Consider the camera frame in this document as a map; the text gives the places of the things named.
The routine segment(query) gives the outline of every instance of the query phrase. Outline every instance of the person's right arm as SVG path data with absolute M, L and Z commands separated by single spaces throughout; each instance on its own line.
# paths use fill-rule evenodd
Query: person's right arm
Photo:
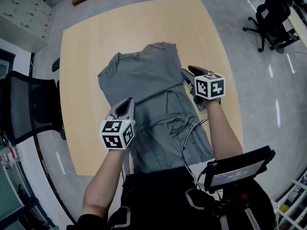
M 205 100 L 205 105 L 215 159 L 221 160 L 242 154 L 242 146 L 230 127 L 220 104 L 216 100 Z

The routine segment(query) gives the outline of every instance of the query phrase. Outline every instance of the white cube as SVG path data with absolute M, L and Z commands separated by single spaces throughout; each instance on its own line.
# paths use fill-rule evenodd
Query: white cube
M 134 137 L 132 120 L 103 120 L 99 136 L 105 149 L 124 150 Z
M 212 100 L 225 96 L 226 80 L 221 74 L 212 73 L 194 77 L 196 95 Z

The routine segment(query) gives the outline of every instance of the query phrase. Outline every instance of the wooden table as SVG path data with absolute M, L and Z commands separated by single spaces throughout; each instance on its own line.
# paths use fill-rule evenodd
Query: wooden table
M 222 107 L 243 144 L 234 78 L 221 39 L 201 0 L 143 2 L 102 13 L 63 33 L 61 107 L 78 175 L 94 175 L 107 154 L 98 131 L 110 106 L 98 86 L 97 75 L 117 52 L 137 52 L 147 44 L 162 41 L 176 43 L 182 68 L 200 66 L 226 77 Z M 206 112 L 198 115 L 200 119 L 207 117 Z M 208 123 L 204 128 L 209 135 Z
M 288 20 L 293 26 L 298 37 L 302 40 L 305 47 L 307 47 L 307 27 L 305 26 L 301 18 L 298 16 L 297 12 L 292 7 L 290 7 L 290 11 L 291 14 L 288 17 Z

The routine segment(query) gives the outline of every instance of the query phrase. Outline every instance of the white cabinet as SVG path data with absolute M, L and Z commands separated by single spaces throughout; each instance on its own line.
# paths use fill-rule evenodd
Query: white cabinet
M 0 0 L 0 37 L 37 53 L 49 41 L 53 16 L 42 0 Z

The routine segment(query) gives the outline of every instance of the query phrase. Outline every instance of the concrete floor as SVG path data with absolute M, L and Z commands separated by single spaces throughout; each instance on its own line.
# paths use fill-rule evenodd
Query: concrete floor
M 51 65 L 60 56 L 63 30 L 108 10 L 148 0 L 88 0 L 76 7 L 72 6 L 71 1 L 48 1 L 54 4 L 55 20 L 49 45 L 35 56 L 34 76 L 37 78 L 59 79 L 59 71 L 52 72 Z M 270 51 L 268 45 L 261 54 L 257 51 L 260 37 L 243 32 L 242 27 L 254 28 L 252 22 L 247 20 L 249 16 L 255 17 L 251 5 L 256 8 L 264 0 L 201 1 L 222 39 L 235 78 L 244 129 L 244 152 L 266 145 L 276 151 L 268 171 L 256 178 L 269 197 L 275 199 L 307 166 L 307 49 L 298 41 L 286 48 L 282 55 Z M 286 53 L 291 59 L 293 71 Z M 67 143 L 61 140 L 57 132 L 41 133 L 38 139 L 55 187 L 77 219 L 81 213 L 83 189 L 91 177 L 74 175 Z M 57 151 L 60 152 L 66 174 L 60 168 Z M 192 168 L 201 171 L 203 164 Z M 112 212 L 119 206 L 120 189 L 121 182 Z

